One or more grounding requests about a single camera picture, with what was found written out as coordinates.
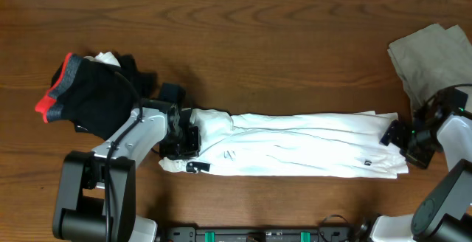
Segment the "white t-shirt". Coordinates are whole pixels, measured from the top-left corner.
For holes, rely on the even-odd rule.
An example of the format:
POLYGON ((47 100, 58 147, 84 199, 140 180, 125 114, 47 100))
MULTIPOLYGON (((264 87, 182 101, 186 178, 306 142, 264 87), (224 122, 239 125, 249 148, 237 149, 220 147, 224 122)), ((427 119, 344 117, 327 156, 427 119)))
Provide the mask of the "white t-shirt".
POLYGON ((380 143, 396 113, 231 115, 196 109, 191 123, 201 134, 199 157, 163 158, 171 173, 188 162, 211 164, 218 176, 334 176, 395 179, 408 173, 399 148, 380 143))

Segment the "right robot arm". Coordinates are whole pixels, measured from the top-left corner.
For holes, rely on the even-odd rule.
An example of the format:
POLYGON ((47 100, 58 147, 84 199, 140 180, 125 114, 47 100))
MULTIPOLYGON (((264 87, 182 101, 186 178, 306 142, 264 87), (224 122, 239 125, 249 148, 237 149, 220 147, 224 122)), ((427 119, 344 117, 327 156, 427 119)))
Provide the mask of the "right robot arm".
POLYGON ((422 169, 434 153, 442 152, 448 174, 415 213, 377 217, 366 241, 470 241, 471 85, 439 90, 414 111, 411 124, 392 121, 380 143, 399 147, 408 163, 422 169))

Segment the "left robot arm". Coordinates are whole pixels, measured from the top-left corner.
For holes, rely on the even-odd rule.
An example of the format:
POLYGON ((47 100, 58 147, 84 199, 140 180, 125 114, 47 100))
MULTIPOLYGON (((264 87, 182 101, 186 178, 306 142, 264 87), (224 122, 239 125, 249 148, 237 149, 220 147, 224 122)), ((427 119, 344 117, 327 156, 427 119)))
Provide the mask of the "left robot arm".
POLYGON ((63 161, 52 232, 65 241, 157 241, 158 225, 136 214, 136 169, 155 145, 168 159, 197 157, 193 110, 142 100, 125 123, 88 153, 63 161))

